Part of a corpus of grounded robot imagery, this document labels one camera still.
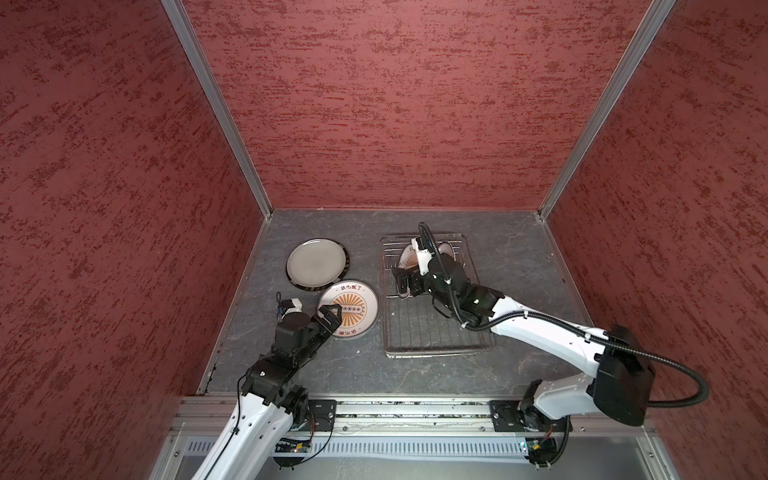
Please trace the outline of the small patterned plate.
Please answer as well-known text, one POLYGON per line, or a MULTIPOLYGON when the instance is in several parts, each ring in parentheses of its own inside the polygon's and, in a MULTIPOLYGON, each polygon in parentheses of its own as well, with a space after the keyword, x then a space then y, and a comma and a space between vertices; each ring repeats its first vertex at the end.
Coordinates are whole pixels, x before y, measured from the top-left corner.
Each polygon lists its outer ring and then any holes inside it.
MULTIPOLYGON (((448 242, 442 242, 438 245, 440 253, 449 255, 453 260, 456 259, 456 254, 452 246, 448 242)), ((401 269, 410 269, 418 266, 418 256, 416 250, 411 244, 408 244, 402 251, 398 260, 397 267, 401 269)))

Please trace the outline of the orange patterned plate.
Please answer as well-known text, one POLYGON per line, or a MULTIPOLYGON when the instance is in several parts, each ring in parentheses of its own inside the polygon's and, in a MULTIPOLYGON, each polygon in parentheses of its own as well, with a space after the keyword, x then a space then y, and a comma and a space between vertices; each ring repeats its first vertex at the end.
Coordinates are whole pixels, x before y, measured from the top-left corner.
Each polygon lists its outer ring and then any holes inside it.
POLYGON ((358 280, 344 280, 330 286, 320 297, 317 311, 322 306, 341 307, 342 323, 334 336, 351 340, 365 335, 375 324, 379 299, 374 289, 358 280))

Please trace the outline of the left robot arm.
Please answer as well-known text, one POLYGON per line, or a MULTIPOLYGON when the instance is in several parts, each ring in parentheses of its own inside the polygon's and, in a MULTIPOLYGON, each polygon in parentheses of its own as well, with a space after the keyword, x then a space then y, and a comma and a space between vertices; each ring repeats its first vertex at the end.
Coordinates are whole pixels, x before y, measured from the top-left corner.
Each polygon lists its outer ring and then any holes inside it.
POLYGON ((307 419, 308 391, 296 376, 342 326, 343 309, 323 305, 310 316, 299 300, 289 299, 278 312, 270 352, 238 379, 236 407, 196 479, 256 478, 279 441, 307 419))

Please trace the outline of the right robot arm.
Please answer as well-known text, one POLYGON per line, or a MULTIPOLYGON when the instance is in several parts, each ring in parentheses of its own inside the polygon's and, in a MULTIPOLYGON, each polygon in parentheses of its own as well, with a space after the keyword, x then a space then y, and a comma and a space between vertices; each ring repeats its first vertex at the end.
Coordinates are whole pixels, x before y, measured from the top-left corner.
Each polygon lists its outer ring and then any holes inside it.
POLYGON ((521 341, 578 369, 571 377, 529 384, 517 407, 518 420, 527 429, 540 430, 562 418, 591 413, 637 427, 650 409, 692 407, 708 399, 710 386, 700 373, 643 350, 625 327, 603 330, 572 323, 471 282, 463 266, 440 250, 426 223, 419 224, 411 247, 416 266, 393 271, 399 295, 428 295, 440 315, 466 331, 521 341), (695 393, 680 399, 652 399, 656 364, 689 377, 695 393))

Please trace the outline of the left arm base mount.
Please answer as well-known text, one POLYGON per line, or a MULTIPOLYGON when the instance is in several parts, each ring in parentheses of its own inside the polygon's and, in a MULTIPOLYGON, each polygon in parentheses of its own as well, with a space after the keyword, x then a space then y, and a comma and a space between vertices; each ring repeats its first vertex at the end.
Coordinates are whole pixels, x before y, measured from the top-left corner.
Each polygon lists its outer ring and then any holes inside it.
POLYGON ((334 429, 338 402, 332 399, 308 399, 295 407, 290 432, 331 432, 334 429))

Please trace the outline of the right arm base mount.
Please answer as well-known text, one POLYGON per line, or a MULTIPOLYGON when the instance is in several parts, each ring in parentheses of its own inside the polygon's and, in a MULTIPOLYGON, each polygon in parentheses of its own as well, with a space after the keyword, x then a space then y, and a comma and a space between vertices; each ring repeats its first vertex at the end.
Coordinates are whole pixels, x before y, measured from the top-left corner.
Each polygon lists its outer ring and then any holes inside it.
POLYGON ((572 427, 565 417, 553 420, 527 401, 492 400, 490 418, 495 432, 570 432, 572 427))

